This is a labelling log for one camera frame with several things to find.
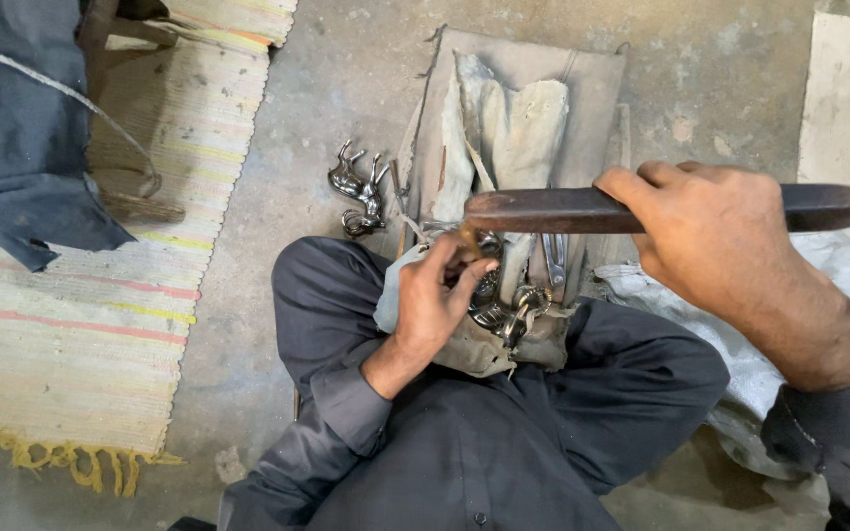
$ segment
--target worn leather cloth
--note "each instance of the worn leather cloth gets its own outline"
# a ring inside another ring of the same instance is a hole
[[[86,93],[77,0],[0,0],[0,54]],[[135,241],[85,174],[88,110],[0,63],[0,247],[32,271],[58,254]]]

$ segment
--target silver horse statue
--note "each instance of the silver horse statue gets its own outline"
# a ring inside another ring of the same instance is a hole
[[[375,229],[385,227],[383,221],[383,197],[379,194],[379,183],[383,179],[385,172],[389,170],[389,165],[386,164],[383,170],[376,175],[376,166],[383,155],[376,153],[372,160],[372,172],[369,179],[362,178],[356,169],[353,167],[355,163],[366,150],[363,149],[352,157],[347,157],[347,148],[353,143],[352,140],[347,140],[340,152],[336,155],[337,165],[334,169],[327,172],[327,181],[330,186],[334,187],[340,194],[361,201],[365,206],[365,213],[349,209],[344,211],[340,217],[343,223],[343,230],[350,237],[358,237],[370,234]]]

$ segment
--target white rope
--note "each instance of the white rope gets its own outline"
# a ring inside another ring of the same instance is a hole
[[[153,161],[152,161],[152,159],[150,159],[148,151],[143,149],[143,147],[140,146],[140,144],[132,136],[130,136],[129,133],[127,133],[124,130],[123,127],[120,127],[119,125],[117,125],[117,123],[114,122],[113,119],[110,116],[107,115],[107,113],[104,113],[103,111],[101,111],[101,109],[97,105],[95,105],[94,103],[91,103],[90,100],[88,100],[86,97],[84,97],[83,95],[78,93],[76,90],[72,89],[71,87],[69,87],[69,86],[67,86],[63,83],[59,83],[59,82],[55,81],[54,79],[48,78],[47,76],[43,76],[42,74],[35,72],[34,70],[30,69],[29,67],[24,66],[23,64],[17,63],[14,60],[9,59],[8,57],[6,57],[2,54],[0,54],[0,62],[2,64],[6,64],[6,65],[18,70],[19,72],[25,74],[26,76],[30,77],[31,79],[39,81],[40,83],[43,83],[43,84],[45,84],[45,85],[47,85],[47,86],[49,86],[53,89],[59,90],[59,91],[65,93],[65,94],[77,99],[77,101],[84,104],[85,107],[87,107],[88,109],[93,111],[95,114],[97,114],[98,116],[103,118],[105,121],[107,121],[108,125],[113,127],[113,130],[120,133],[124,138],[126,138],[126,140],[128,142],[133,144],[133,146],[136,148],[137,151],[142,153],[144,157],[147,157],[147,162],[149,163],[149,169],[150,169],[150,171],[153,172],[152,177],[156,180],[159,180],[159,172],[156,171],[156,166],[153,165]]]

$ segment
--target dusty floor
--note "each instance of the dusty floor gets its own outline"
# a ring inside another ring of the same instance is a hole
[[[740,163],[791,180],[815,8],[850,15],[850,0],[301,0],[274,54],[182,363],[166,449],[190,464],[143,468],[136,498],[124,500],[94,496],[65,470],[13,470],[0,450],[0,530],[152,530],[182,515],[215,518],[225,486],[215,455],[237,447],[246,468],[292,417],[274,340],[274,259],[300,236],[340,233],[347,202],[324,179],[335,150],[348,137],[398,149],[431,59],[423,41],[442,23],[597,51],[631,42],[621,101],[631,106],[633,161]],[[702,431],[608,496],[621,525],[822,528],[821,517],[784,515],[762,479],[711,441]]]

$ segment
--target yellow fringe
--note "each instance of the yellow fringe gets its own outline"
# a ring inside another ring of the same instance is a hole
[[[36,445],[44,449],[44,456],[37,461],[32,459],[31,456],[31,447]],[[0,431],[0,447],[12,452],[12,465],[16,468],[24,467],[34,471],[44,465],[67,467],[71,472],[71,477],[78,485],[90,487],[96,494],[104,491],[104,482],[101,478],[102,471],[97,454],[106,452],[111,457],[113,467],[113,494],[116,496],[122,494],[124,498],[132,498],[136,494],[136,480],[140,477],[141,466],[137,457],[143,459],[145,465],[185,465],[187,463],[182,457],[167,452],[148,454],[132,449],[86,446],[71,441],[64,444],[25,441],[6,430]],[[82,472],[77,466],[77,450],[87,452],[91,458],[91,470],[88,473]],[[121,454],[126,456],[127,462],[125,482],[123,462],[120,460]]]

